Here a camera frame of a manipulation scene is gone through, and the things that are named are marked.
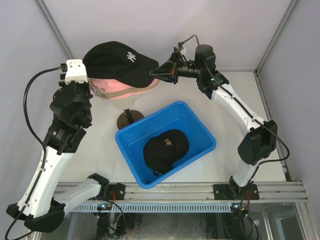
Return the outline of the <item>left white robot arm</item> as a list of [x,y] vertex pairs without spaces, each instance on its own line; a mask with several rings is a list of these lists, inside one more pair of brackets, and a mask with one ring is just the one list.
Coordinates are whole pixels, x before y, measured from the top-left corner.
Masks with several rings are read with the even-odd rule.
[[62,172],[92,125],[87,74],[67,73],[60,80],[49,106],[52,124],[40,142],[41,160],[24,196],[6,210],[33,232],[53,232],[79,204],[91,198],[104,200],[110,193],[109,180],[93,173],[80,185],[54,196]]

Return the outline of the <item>blue plastic bin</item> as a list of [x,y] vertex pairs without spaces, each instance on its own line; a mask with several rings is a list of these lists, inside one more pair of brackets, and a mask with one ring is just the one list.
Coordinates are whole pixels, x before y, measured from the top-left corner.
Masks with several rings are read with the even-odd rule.
[[[166,131],[182,131],[188,141],[187,154],[173,164],[164,175],[155,176],[147,167],[143,148],[150,138]],[[205,170],[198,165],[217,146],[217,141],[193,110],[183,101],[176,101],[145,118],[119,130],[115,141],[137,184],[150,189],[163,182],[203,182]]]

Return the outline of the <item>dark round wooden stand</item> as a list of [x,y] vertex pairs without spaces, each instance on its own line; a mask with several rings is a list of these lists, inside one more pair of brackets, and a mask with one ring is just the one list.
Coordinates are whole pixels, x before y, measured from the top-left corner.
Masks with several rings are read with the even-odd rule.
[[123,113],[118,117],[116,125],[119,130],[141,120],[144,115],[137,110],[125,109]]

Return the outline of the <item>pink baseball cap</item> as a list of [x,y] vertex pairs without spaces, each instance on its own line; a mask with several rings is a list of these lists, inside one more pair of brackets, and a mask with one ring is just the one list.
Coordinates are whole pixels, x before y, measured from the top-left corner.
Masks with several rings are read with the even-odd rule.
[[121,99],[121,98],[126,98],[132,95],[144,94],[146,92],[149,92],[149,90],[144,88],[128,88],[128,89],[120,90],[116,92],[105,92],[103,94],[103,97],[108,100]]

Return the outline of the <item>dark cap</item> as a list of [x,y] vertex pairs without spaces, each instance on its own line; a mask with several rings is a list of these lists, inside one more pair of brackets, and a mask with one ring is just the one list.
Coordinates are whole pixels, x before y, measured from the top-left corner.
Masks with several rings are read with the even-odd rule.
[[94,46],[82,61],[89,78],[114,79],[135,88],[148,87],[154,80],[150,72],[159,67],[158,61],[118,41]]

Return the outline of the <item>beige cap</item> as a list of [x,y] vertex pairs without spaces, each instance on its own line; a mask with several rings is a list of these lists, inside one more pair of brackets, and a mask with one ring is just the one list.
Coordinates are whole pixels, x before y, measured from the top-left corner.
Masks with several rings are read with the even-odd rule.
[[120,91],[107,92],[107,93],[103,93],[101,91],[98,91],[97,89],[94,89],[94,95],[102,99],[112,99],[117,97],[123,97],[124,95],[127,95],[127,94],[143,94],[145,92],[148,92],[154,89],[158,84],[159,84],[159,81],[156,81],[154,84],[151,84],[145,88],[130,87]]

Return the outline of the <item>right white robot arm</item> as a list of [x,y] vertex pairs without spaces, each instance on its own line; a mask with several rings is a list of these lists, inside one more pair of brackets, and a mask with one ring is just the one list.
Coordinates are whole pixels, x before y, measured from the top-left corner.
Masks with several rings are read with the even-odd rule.
[[237,148],[240,162],[229,179],[229,193],[237,200],[246,196],[259,165],[276,149],[277,124],[259,117],[239,98],[228,79],[216,69],[216,55],[208,44],[196,47],[193,60],[185,60],[180,52],[173,52],[149,74],[173,84],[179,77],[193,78],[198,89],[226,111],[243,136]]

